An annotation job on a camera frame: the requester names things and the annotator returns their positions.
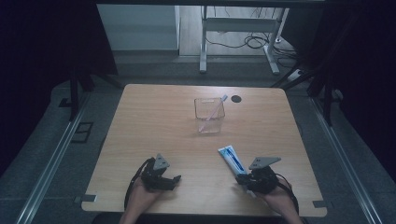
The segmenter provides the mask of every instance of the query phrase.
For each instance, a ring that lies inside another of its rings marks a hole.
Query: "toothpaste tube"
[[[235,176],[247,174],[247,171],[245,170],[242,162],[239,160],[232,146],[220,148],[219,153],[224,158],[224,160],[227,161],[230,168],[233,169]]]

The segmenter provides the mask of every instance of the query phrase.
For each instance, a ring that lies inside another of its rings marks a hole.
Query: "transparent cup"
[[[221,98],[195,99],[194,104],[198,133],[219,133],[225,117]]]

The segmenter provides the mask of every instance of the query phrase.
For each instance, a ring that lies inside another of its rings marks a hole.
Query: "human arm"
[[[285,180],[279,179],[279,182],[287,188],[289,187]],[[266,201],[268,206],[285,218],[289,224],[303,224],[289,194],[282,188],[276,187],[268,194],[259,192],[255,192],[255,194],[258,198]]]
[[[122,214],[120,224],[135,224],[139,216],[157,200],[162,192],[162,190],[147,190],[141,178],[138,177],[134,182],[128,205]]]

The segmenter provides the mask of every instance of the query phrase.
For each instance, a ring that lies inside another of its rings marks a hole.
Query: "wooden table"
[[[195,126],[194,99],[221,97],[225,119],[220,133],[201,134]],[[238,95],[240,103],[231,97]],[[293,185],[300,215],[324,217],[326,208],[304,144],[281,89],[128,85],[120,99],[83,202],[86,211],[123,211],[132,176],[161,153],[170,163],[163,177],[181,175],[150,207],[153,214],[273,216],[265,203],[237,185],[218,149],[232,145],[246,168],[255,157],[281,157],[271,165]]]

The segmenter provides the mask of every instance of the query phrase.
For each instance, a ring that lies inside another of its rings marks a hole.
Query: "gray carpet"
[[[280,68],[283,73],[288,68]],[[127,83],[269,87],[279,77],[266,63],[209,63],[199,74],[198,63],[120,63],[117,81]],[[117,108],[121,90],[92,76],[96,85],[82,122],[93,122],[85,144],[70,144],[49,186],[33,223],[91,223],[98,213],[84,212],[80,197],[85,193],[100,146]],[[305,89],[308,83],[287,91],[290,106],[300,128],[308,157],[328,208],[322,218],[309,223],[367,223],[328,138],[321,128]],[[14,223],[40,173],[62,137],[69,109],[59,107],[68,98],[68,84],[57,86],[49,108],[17,159],[0,179],[0,222]],[[337,104],[332,107],[333,127],[346,154],[368,189],[383,223],[396,223],[396,187],[370,149],[345,120]]]

